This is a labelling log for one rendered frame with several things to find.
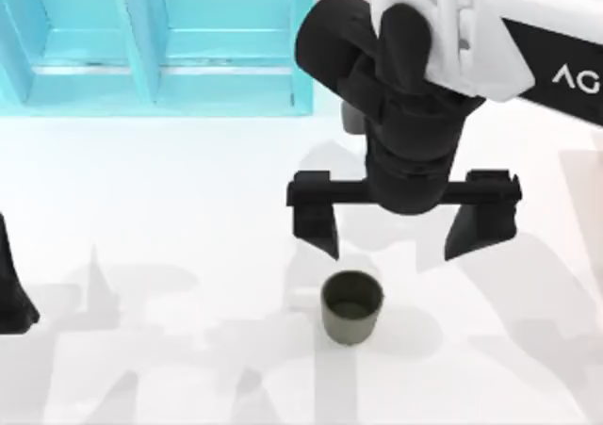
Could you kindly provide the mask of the shallow salmon-coloured box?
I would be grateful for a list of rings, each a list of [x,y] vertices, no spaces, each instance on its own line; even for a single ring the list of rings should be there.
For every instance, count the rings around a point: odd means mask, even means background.
[[[603,154],[567,150],[560,159],[587,254],[603,268]]]

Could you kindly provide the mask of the dark grey cup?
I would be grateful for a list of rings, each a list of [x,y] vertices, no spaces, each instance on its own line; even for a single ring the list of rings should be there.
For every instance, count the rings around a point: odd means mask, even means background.
[[[354,346],[373,333],[383,308],[381,284],[361,270],[331,275],[320,291],[320,313],[326,335],[335,343]]]

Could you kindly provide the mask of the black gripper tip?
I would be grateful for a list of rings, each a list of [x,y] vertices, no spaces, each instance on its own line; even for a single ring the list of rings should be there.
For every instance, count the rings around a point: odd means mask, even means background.
[[[0,213],[0,335],[25,334],[40,318],[15,269],[5,218]]]

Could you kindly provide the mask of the light blue rack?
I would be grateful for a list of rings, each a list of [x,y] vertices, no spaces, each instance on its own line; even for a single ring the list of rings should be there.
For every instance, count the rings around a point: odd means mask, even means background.
[[[0,0],[0,116],[307,115],[314,0]]]

